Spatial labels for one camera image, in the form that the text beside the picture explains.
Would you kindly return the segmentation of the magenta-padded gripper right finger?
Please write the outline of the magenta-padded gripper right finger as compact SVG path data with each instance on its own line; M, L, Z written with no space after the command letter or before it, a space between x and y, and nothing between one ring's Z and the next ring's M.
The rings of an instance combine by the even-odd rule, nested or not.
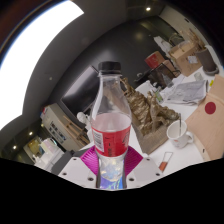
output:
M143 187L163 177L150 157L143 157L131 146L124 159L124 175L126 189Z

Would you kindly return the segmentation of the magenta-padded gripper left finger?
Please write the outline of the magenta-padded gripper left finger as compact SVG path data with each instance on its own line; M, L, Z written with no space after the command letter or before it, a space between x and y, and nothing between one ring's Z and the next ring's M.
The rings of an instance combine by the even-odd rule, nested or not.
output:
M80 156L73 156L58 176L78 186L95 189L97 187L98 170L98 157L95 148L91 147L82 150Z

